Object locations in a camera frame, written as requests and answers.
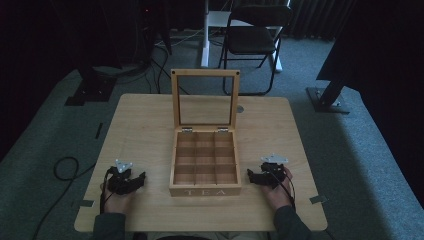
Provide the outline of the person's left hand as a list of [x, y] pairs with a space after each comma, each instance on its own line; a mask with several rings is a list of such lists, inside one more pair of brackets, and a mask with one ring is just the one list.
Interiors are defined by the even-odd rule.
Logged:
[[126, 195], [116, 195], [108, 190], [107, 184], [102, 184], [101, 189], [104, 197], [103, 213], [127, 214], [129, 212], [134, 192]]

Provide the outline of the person's right hand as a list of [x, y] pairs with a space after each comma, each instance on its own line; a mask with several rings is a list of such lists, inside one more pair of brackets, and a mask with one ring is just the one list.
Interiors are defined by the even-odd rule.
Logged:
[[281, 207], [293, 206], [294, 200], [291, 194], [292, 174], [288, 168], [285, 169], [286, 178], [275, 189], [269, 186], [261, 186], [260, 189], [270, 204], [271, 208], [276, 211]]

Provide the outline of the wooden tea box with lid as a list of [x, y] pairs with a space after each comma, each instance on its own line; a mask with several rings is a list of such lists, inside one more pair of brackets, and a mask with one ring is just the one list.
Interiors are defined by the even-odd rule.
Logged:
[[[186, 95], [188, 80], [230, 80], [225, 96]], [[169, 191], [173, 197], [234, 196], [241, 192], [236, 140], [240, 72], [173, 69], [174, 144]]]

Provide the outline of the white desk frame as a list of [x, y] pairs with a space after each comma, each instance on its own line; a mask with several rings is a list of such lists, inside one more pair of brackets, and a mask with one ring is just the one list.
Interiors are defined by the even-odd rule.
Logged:
[[[209, 67], [209, 53], [210, 53], [210, 41], [209, 37], [212, 36], [212, 33], [210, 33], [209, 28], [210, 27], [216, 27], [216, 28], [223, 28], [227, 25], [227, 20], [230, 15], [230, 11], [224, 11], [225, 6], [227, 6], [227, 1], [231, 5], [232, 0], [226, 0], [226, 3], [224, 3], [223, 7], [218, 9], [217, 11], [209, 10], [209, 1], [210, 0], [204, 0], [204, 26], [203, 26], [203, 49], [202, 49], [202, 55], [201, 55], [201, 67], [202, 68], [208, 68]], [[279, 3], [281, 2], [283, 5], [290, 6], [291, 0], [275, 0], [274, 2]], [[234, 22], [235, 26], [250, 26], [249, 24], [236, 20]], [[276, 54], [273, 54], [273, 59], [277, 60], [276, 70], [277, 72], [281, 72], [283, 70], [283, 67], [281, 65], [281, 61], [279, 57], [276, 56]]]

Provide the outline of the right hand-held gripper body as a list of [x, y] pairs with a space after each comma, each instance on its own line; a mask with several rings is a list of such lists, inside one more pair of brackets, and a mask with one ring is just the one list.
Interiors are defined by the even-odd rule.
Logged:
[[286, 178], [285, 164], [288, 159], [281, 155], [272, 153], [261, 157], [261, 170], [266, 177], [266, 185], [275, 189]]

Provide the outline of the black stand base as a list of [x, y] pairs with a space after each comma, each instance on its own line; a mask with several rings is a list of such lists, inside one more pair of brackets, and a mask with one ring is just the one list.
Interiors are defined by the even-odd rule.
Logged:
[[117, 79], [99, 74], [92, 67], [78, 70], [82, 80], [73, 96], [67, 98], [66, 106], [83, 106], [86, 102], [108, 102]]

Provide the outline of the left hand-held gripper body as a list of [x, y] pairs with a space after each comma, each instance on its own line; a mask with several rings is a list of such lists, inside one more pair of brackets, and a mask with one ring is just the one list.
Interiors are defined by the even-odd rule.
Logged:
[[132, 174], [132, 166], [132, 162], [125, 163], [119, 159], [115, 160], [115, 165], [111, 166], [106, 172], [106, 175], [111, 174], [111, 177], [107, 180], [107, 188], [109, 191], [118, 195], [124, 195], [131, 192], [130, 176]]

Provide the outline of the black folding chair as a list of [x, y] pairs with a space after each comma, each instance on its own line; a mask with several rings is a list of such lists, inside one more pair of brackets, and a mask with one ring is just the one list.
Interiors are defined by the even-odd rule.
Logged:
[[218, 67], [227, 68], [229, 61], [258, 61], [259, 68], [270, 57], [271, 77], [268, 88], [240, 96], [264, 96], [274, 83], [282, 34], [290, 24], [292, 9], [287, 5], [245, 5], [233, 9], [228, 17]]

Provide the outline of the black stand with metal base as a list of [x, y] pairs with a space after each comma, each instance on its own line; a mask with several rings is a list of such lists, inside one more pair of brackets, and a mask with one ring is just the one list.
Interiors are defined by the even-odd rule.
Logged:
[[339, 80], [330, 81], [326, 88], [308, 87], [306, 92], [316, 112], [349, 114], [341, 91], [344, 82]]

